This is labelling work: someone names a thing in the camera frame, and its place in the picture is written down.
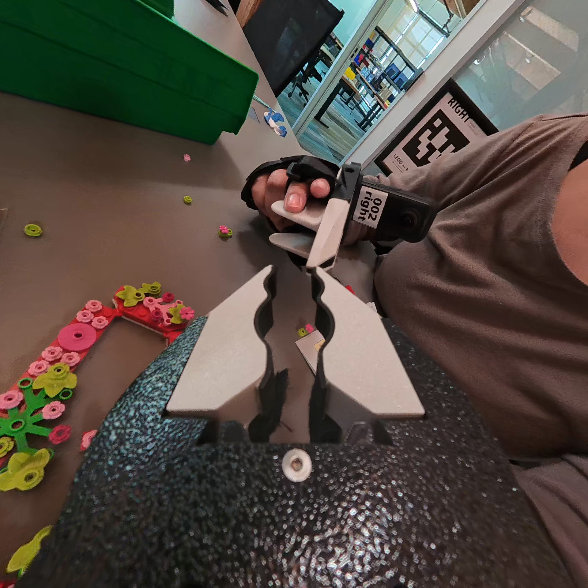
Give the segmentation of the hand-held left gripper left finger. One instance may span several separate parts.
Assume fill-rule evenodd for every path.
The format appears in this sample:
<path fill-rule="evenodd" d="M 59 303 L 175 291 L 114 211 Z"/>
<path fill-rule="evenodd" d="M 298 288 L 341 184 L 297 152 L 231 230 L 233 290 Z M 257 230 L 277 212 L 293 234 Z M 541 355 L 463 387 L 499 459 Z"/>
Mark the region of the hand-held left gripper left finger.
<path fill-rule="evenodd" d="M 268 265 L 211 310 L 166 405 L 168 414 L 235 421 L 271 435 L 285 402 L 287 374 L 275 373 L 266 336 L 273 327 L 276 268 Z"/>

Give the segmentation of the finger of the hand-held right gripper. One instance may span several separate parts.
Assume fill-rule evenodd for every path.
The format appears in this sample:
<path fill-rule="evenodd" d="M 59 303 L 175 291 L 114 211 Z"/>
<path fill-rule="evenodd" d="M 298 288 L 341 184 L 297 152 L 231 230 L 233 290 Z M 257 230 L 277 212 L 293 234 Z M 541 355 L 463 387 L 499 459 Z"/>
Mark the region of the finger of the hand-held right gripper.
<path fill-rule="evenodd" d="M 331 270 L 334 267 L 348 225 L 349 209 L 350 202 L 347 200 L 328 200 L 306 261 L 306 270 Z"/>

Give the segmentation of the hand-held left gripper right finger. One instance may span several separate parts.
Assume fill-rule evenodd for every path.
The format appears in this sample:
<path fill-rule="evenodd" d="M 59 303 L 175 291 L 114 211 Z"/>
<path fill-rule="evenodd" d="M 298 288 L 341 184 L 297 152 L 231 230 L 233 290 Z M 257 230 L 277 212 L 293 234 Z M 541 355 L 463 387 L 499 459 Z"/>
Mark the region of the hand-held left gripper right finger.
<path fill-rule="evenodd" d="M 423 418 L 378 313 L 321 268 L 312 270 L 312 298 L 325 339 L 312 387 L 312 434 L 346 435 L 356 423 Z"/>

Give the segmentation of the red lego heart frame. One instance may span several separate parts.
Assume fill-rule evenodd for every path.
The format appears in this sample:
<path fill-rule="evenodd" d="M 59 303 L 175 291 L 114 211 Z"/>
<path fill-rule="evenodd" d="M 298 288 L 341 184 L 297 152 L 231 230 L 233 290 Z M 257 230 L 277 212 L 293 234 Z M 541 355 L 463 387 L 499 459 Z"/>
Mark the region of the red lego heart frame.
<path fill-rule="evenodd" d="M 1 386 L 1 587 L 16 587 L 48 527 L 70 499 L 77 471 L 106 414 L 121 397 L 109 376 L 80 385 L 79 372 L 109 328 L 124 320 L 156 334 L 167 349 L 198 313 L 160 282 L 121 285 L 112 300 L 90 299 L 56 335 L 33 343 L 31 364 Z"/>

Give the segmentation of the lego instruction booklet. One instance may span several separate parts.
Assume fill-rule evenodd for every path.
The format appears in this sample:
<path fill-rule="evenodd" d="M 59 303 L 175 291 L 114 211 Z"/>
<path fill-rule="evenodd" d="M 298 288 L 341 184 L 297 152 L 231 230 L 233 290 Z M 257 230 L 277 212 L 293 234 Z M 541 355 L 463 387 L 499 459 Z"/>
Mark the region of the lego instruction booklet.
<path fill-rule="evenodd" d="M 390 393 L 404 369 L 380 315 L 345 289 L 331 294 L 316 301 L 317 328 L 296 342 L 316 382 L 356 400 Z"/>

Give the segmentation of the blue and white lego pieces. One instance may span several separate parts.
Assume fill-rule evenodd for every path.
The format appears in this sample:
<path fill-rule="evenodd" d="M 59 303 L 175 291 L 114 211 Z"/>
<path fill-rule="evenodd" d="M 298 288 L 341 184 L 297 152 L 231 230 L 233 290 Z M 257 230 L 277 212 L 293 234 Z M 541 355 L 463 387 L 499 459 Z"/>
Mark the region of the blue and white lego pieces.
<path fill-rule="evenodd" d="M 274 111 L 270 107 L 266 112 L 264 112 L 263 119 L 265 120 L 268 127 L 271 128 L 276 135 L 282 138 L 287 136 L 288 131 L 284 125 L 285 119 L 283 114 Z"/>

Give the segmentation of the person's right hand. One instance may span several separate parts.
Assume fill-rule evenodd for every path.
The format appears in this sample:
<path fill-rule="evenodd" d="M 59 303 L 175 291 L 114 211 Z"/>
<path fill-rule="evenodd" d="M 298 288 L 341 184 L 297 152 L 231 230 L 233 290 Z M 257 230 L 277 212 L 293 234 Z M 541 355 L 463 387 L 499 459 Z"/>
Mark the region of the person's right hand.
<path fill-rule="evenodd" d="M 273 232 L 287 232 L 294 223 L 275 214 L 272 210 L 274 202 L 283 201 L 285 211 L 297 214 L 305 209 L 309 200 L 327 198 L 330 191 L 326 179 L 294 182 L 289 180 L 286 170 L 279 169 L 257 178 L 252 186 L 252 198 L 259 214 L 273 225 Z"/>

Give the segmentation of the black and white tag sign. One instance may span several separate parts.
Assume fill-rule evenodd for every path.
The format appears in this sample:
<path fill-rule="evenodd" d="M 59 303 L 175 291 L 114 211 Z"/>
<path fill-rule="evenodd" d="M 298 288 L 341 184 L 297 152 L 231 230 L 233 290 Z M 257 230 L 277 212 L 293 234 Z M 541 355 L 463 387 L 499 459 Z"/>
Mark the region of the black and white tag sign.
<path fill-rule="evenodd" d="M 449 79 L 375 158 L 380 172 L 407 173 L 499 130 Z"/>

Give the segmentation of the shelving with storage bins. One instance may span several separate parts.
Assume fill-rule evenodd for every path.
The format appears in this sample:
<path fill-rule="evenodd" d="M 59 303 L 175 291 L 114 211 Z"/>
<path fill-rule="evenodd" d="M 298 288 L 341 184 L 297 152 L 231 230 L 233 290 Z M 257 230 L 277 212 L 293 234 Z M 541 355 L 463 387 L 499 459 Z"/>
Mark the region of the shelving with storage bins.
<path fill-rule="evenodd" d="M 379 26 L 364 41 L 350 69 L 360 87 L 382 102 L 390 102 L 407 91 L 423 72 Z"/>

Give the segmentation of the black office chair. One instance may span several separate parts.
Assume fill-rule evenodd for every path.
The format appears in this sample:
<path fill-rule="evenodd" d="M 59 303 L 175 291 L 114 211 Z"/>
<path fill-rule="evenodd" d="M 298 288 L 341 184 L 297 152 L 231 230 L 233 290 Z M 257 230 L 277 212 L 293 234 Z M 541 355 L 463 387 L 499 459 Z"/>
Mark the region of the black office chair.
<path fill-rule="evenodd" d="M 304 84 L 308 82 L 309 74 L 305 69 L 300 70 L 298 75 L 292 82 L 292 90 L 287 94 L 288 98 L 291 98 L 296 90 L 298 90 L 298 96 L 302 98 L 305 103 L 308 103 L 309 92 L 304 87 Z"/>

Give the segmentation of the black monitor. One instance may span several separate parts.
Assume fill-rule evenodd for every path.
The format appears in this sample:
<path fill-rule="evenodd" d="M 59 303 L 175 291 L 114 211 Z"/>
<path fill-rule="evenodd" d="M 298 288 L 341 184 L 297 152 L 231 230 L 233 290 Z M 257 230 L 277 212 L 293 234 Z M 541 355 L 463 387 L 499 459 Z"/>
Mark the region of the black monitor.
<path fill-rule="evenodd" d="M 243 32 L 275 96 L 343 18 L 330 1 L 263 1 Z"/>

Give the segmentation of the green plastic bin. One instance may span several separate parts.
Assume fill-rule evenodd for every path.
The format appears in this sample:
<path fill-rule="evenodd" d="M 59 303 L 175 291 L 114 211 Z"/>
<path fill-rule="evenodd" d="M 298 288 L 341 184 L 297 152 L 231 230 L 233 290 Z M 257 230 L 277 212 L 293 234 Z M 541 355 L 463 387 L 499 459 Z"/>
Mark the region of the green plastic bin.
<path fill-rule="evenodd" d="M 173 2 L 1 1 L 1 91 L 212 145 L 259 75 L 173 20 Z"/>

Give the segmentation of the black frame table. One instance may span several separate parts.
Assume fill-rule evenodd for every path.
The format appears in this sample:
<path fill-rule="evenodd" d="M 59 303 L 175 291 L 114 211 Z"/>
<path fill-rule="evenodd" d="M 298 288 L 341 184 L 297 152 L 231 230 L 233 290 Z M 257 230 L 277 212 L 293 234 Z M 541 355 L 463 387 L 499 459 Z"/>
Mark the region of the black frame table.
<path fill-rule="evenodd" d="M 377 57 L 375 47 L 380 42 L 384 50 L 391 49 L 383 30 L 376 26 L 363 44 L 357 48 L 353 59 L 342 73 L 334 89 L 328 94 L 314 121 L 328 128 L 324 116 L 331 107 L 342 105 L 344 112 L 356 114 L 355 125 L 362 131 L 367 130 L 378 115 L 387 108 L 388 99 L 383 97 L 382 82 L 377 78 L 382 73 L 381 60 Z"/>

